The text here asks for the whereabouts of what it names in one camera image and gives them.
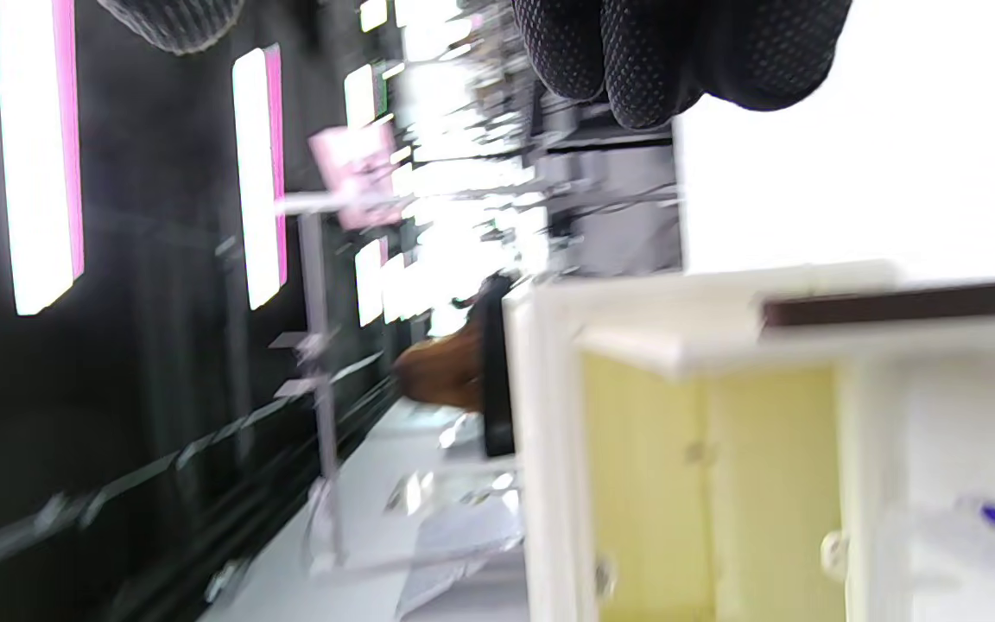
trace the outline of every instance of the white cabinet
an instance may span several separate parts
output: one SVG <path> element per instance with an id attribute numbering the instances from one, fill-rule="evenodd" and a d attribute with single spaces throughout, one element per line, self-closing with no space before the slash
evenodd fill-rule
<path id="1" fill-rule="evenodd" d="M 995 319 L 759 331 L 762 295 L 895 284 L 849 263 L 514 291 L 533 619 L 995 622 L 995 532 L 955 510 L 995 498 Z"/>

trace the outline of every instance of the dark brown strip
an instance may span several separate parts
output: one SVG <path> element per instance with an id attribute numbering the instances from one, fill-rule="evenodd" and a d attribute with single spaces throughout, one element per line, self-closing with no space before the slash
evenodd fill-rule
<path id="1" fill-rule="evenodd" d="M 995 315 L 995 282 L 763 302 L 763 320 L 767 327 L 816 327 L 991 315 Z"/>

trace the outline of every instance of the pink light strip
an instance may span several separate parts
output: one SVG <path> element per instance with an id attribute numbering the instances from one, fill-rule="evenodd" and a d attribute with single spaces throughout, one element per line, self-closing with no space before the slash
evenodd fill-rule
<path id="1" fill-rule="evenodd" d="M 83 273 L 83 190 L 79 174 L 79 88 L 75 68 L 75 0 L 53 0 L 56 78 L 60 87 L 60 133 L 64 142 L 64 184 L 71 227 L 72 273 Z"/>
<path id="2" fill-rule="evenodd" d="M 279 46 L 264 50 L 268 63 L 268 106 L 271 111 L 271 165 L 276 182 L 276 200 L 287 193 L 287 170 L 283 168 L 283 64 Z M 279 239 L 279 286 L 287 283 L 287 217 L 276 221 Z"/>

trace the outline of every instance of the dotted grip texture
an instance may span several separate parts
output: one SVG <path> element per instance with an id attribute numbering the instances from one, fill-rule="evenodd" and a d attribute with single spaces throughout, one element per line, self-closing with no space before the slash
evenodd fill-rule
<path id="1" fill-rule="evenodd" d="M 98 0 L 151 46 L 173 54 L 201 52 L 237 23 L 244 0 Z"/>
<path id="2" fill-rule="evenodd" d="M 562 98 L 605 94 L 633 130 L 704 93 L 785 109 L 832 70 L 852 0 L 512 0 L 532 66 Z"/>

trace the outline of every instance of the cabinet door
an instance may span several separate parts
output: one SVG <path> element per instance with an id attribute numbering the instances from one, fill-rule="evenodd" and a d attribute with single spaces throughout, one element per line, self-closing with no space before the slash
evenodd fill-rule
<path id="1" fill-rule="evenodd" d="M 586 355 L 593 528 L 616 586 L 604 622 L 713 619 L 699 383 Z"/>
<path id="2" fill-rule="evenodd" d="M 840 528 L 834 374 L 747 371 L 706 381 L 719 622 L 842 622 L 844 588 L 821 571 Z"/>

